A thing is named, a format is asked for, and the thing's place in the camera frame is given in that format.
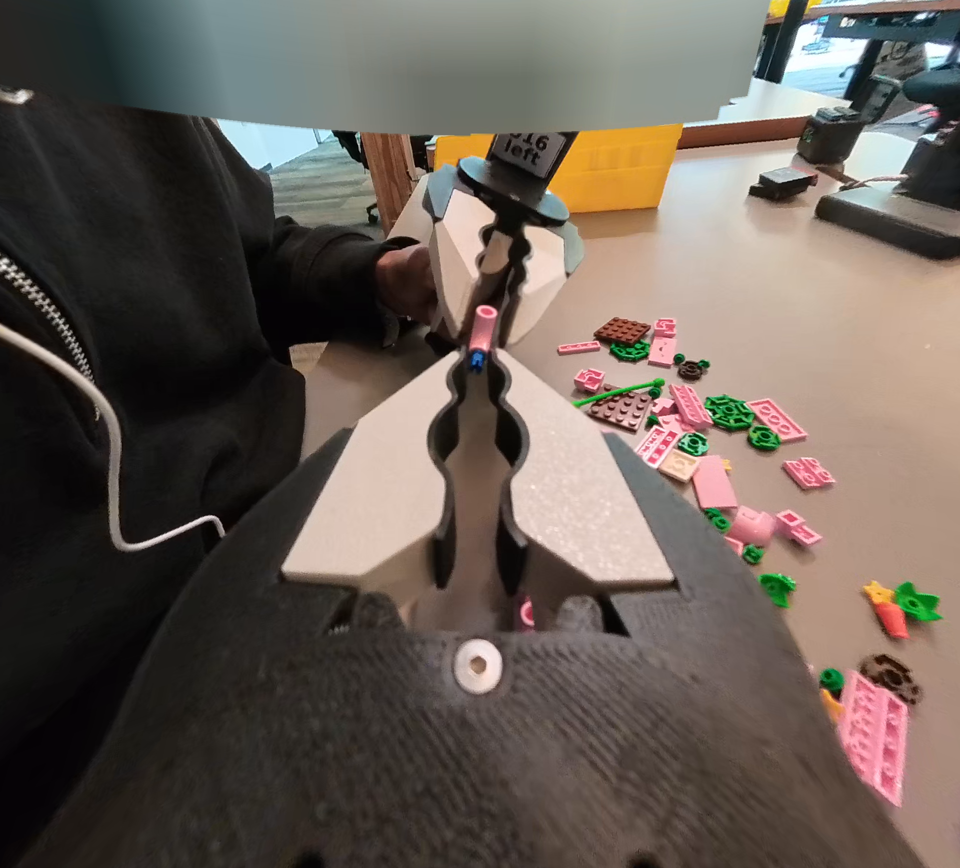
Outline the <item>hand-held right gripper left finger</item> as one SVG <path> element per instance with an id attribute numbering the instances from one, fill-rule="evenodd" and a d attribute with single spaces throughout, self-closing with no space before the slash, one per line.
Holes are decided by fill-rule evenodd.
<path id="1" fill-rule="evenodd" d="M 428 430 L 453 400 L 457 351 L 359 419 L 280 572 L 292 583 L 390 598 L 404 621 L 436 585 L 431 557 L 448 482 Z"/>

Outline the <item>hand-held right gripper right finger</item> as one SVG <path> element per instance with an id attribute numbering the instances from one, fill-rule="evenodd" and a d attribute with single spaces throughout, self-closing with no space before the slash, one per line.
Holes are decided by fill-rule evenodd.
<path id="1" fill-rule="evenodd" d="M 495 537 L 507 593 L 530 600 L 535 622 L 556 622 L 572 597 L 675 586 L 616 457 L 623 450 L 639 466 L 630 449 L 506 351 L 491 362 L 488 388 L 508 465 Z"/>

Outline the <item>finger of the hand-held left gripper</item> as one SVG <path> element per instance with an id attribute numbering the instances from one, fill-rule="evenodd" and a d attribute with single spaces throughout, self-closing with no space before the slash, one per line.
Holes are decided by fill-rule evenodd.
<path id="1" fill-rule="evenodd" d="M 524 226 L 507 253 L 497 346 L 513 346 L 529 335 L 566 282 L 564 239 L 546 227 Z"/>
<path id="2" fill-rule="evenodd" d="M 495 214 L 471 194 L 454 191 L 443 216 L 434 223 L 429 242 L 438 313 L 433 327 L 460 344 L 473 323 L 485 256 L 484 231 Z"/>

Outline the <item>person's left forearm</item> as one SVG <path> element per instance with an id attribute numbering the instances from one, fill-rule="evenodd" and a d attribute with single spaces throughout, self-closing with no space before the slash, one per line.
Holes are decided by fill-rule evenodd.
<path id="1" fill-rule="evenodd" d="M 387 305 L 378 262 L 413 248 L 409 237 L 377 240 L 342 226 L 275 220 L 266 243 L 246 255 L 258 321 L 275 355 L 301 344 L 389 346 L 401 315 Z"/>

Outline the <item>person's left hand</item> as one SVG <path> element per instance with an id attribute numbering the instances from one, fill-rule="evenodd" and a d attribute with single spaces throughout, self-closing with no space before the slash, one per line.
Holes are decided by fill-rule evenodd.
<path id="1" fill-rule="evenodd" d="M 386 250 L 374 278 L 383 307 L 399 319 L 430 324 L 438 306 L 430 252 L 424 244 Z"/>

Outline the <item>yellow plastic bin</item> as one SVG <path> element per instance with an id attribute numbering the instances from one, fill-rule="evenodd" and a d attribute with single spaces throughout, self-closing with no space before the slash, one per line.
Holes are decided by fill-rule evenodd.
<path id="1" fill-rule="evenodd" d="M 656 208 L 682 133 L 680 123 L 578 133 L 551 188 L 570 214 Z"/>

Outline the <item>brown square toy plate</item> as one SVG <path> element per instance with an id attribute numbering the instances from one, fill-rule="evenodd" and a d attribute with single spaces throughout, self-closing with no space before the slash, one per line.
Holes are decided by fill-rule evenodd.
<path id="1" fill-rule="evenodd" d="M 606 428 L 635 434 L 643 428 L 653 400 L 650 392 L 625 394 L 582 407 L 581 411 Z"/>
<path id="2" fill-rule="evenodd" d="M 593 337 L 603 345 L 633 347 L 643 342 L 650 330 L 651 325 L 647 322 L 615 317 L 597 328 Z"/>

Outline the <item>green toy stem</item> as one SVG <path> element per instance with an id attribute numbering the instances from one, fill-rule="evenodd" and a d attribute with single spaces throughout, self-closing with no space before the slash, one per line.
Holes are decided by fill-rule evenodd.
<path id="1" fill-rule="evenodd" d="M 599 394 L 594 394 L 592 396 L 583 397 L 580 399 L 571 400 L 571 404 L 576 408 L 582 408 L 596 403 L 606 401 L 610 398 L 619 397 L 625 394 L 635 394 L 635 393 L 644 393 L 644 392 L 654 392 L 654 397 L 660 396 L 663 392 L 663 387 L 666 385 L 666 381 L 662 378 L 654 379 L 650 382 L 644 382 L 640 384 L 630 385 L 629 387 L 622 387 L 613 389 L 610 391 L 602 392 Z"/>

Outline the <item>scattered pink toy bricks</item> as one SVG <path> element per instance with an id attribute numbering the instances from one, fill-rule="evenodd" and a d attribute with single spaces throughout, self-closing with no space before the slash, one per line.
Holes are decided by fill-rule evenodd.
<path id="1" fill-rule="evenodd" d="M 711 531 L 683 485 L 636 452 L 615 456 L 669 563 L 675 586 L 602 596 L 619 633 L 613 645 L 650 668 L 637 682 L 636 711 L 653 717 L 656 756 L 678 745 L 681 771 L 716 792 L 751 790 L 800 806 L 865 789 L 899 805 L 906 765 L 909 706 L 867 682 L 840 694 L 837 723 L 814 706 L 816 681 L 774 604 Z"/>

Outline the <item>work desk with black legs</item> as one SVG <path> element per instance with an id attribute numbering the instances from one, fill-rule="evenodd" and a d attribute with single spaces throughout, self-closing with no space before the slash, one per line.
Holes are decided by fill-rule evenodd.
<path id="1" fill-rule="evenodd" d="M 801 23 L 833 18 L 832 37 L 958 43 L 959 0 L 859 0 L 808 4 Z"/>

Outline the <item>wooden post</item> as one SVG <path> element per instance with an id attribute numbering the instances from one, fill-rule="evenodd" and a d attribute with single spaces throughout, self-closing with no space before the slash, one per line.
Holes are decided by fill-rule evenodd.
<path id="1" fill-rule="evenodd" d="M 359 134 L 384 234 L 394 229 L 416 186 L 416 166 L 409 134 Z"/>

